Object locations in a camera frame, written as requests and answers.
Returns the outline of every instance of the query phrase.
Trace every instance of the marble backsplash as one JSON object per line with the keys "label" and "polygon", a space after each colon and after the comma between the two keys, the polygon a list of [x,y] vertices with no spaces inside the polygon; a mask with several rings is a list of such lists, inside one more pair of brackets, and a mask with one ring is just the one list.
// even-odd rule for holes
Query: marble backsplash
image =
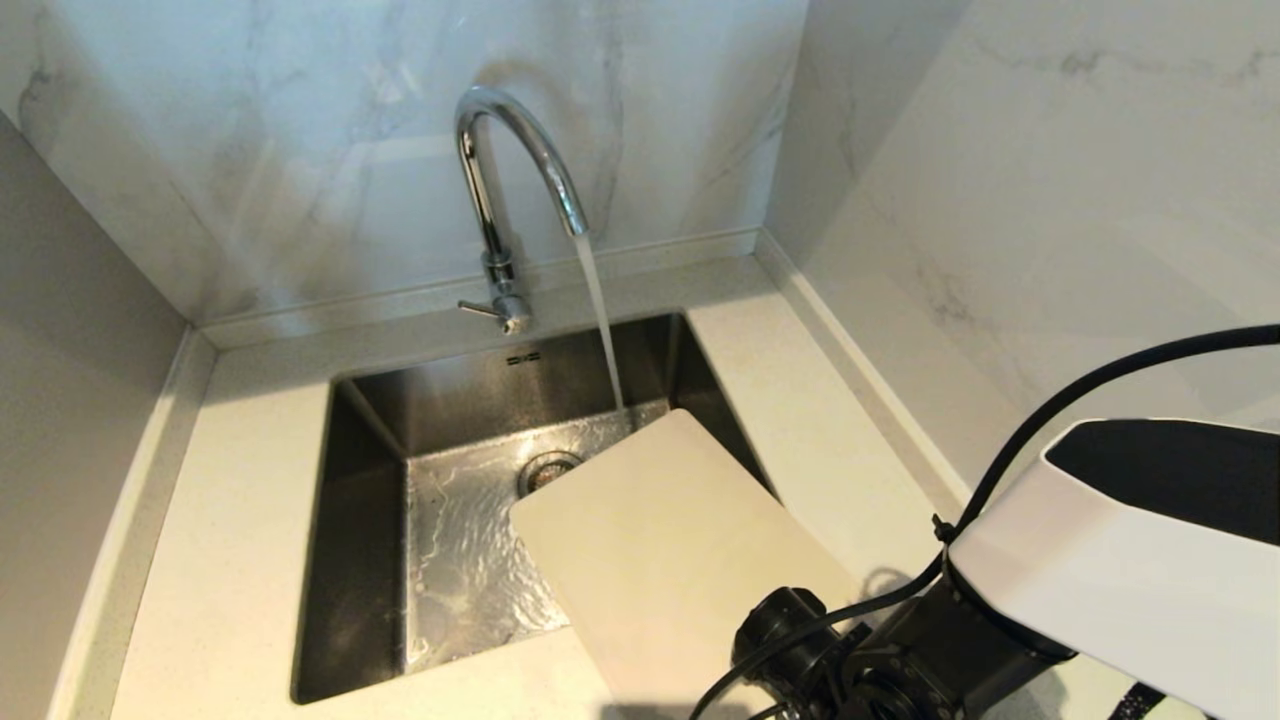
{"label": "marble backsplash", "polygon": [[[973,483],[1126,352],[1280,320],[1280,4],[813,0],[765,227]],[[1280,429],[1254,350],[1080,415]]]}
{"label": "marble backsplash", "polygon": [[[0,110],[197,324],[479,273],[453,147],[521,99],[600,249],[759,225],[804,0],[13,0]],[[492,135],[525,261],[572,256]]]}

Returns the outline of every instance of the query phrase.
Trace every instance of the faucet handle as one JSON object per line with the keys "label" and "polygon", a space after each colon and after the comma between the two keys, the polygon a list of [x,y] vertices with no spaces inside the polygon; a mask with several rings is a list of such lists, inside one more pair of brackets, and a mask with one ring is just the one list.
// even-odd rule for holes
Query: faucet handle
{"label": "faucet handle", "polygon": [[488,305],[479,305],[476,302],[467,302],[466,300],[458,301],[458,310],[466,310],[467,313],[475,313],[476,315],[488,315],[497,320],[502,319],[502,313],[489,307]]}
{"label": "faucet handle", "polygon": [[502,334],[518,334],[529,328],[529,325],[534,322],[529,304],[525,302],[525,299],[518,295],[498,296],[493,301],[493,307],[460,300],[458,310],[466,310],[467,313],[475,313],[476,315],[486,315],[498,320],[498,324],[502,325]]}

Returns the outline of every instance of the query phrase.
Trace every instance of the running water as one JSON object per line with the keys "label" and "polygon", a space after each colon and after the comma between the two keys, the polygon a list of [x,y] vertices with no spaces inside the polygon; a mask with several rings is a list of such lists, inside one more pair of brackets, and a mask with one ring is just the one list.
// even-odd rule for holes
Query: running water
{"label": "running water", "polygon": [[618,361],[613,357],[613,333],[609,332],[609,315],[604,311],[604,293],[600,292],[600,275],[595,272],[595,258],[591,256],[591,236],[582,233],[573,236],[573,245],[577,246],[577,259],[582,263],[582,272],[586,273],[586,288],[591,291],[591,305],[595,305],[595,322],[600,325],[600,337],[604,338],[604,360],[609,364],[609,382],[613,383],[613,401],[618,404],[618,410],[625,410],[622,405],[622,383],[618,382]]}

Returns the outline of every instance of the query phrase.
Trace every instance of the sink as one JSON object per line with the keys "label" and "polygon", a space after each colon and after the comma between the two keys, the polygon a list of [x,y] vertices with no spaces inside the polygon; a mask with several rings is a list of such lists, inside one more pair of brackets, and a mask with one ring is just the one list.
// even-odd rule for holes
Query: sink
{"label": "sink", "polygon": [[685,318],[612,331],[625,410],[598,329],[334,383],[294,702],[567,625],[508,509],[672,409],[772,492]]}

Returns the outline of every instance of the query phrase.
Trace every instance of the sink basin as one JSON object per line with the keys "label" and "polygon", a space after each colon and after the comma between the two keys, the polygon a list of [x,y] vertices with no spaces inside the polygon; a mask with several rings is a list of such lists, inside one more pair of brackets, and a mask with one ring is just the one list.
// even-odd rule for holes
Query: sink basin
{"label": "sink basin", "polygon": [[612,329],[625,410],[599,331],[334,383],[294,702],[567,625],[507,511],[672,409],[769,487],[684,316]]}

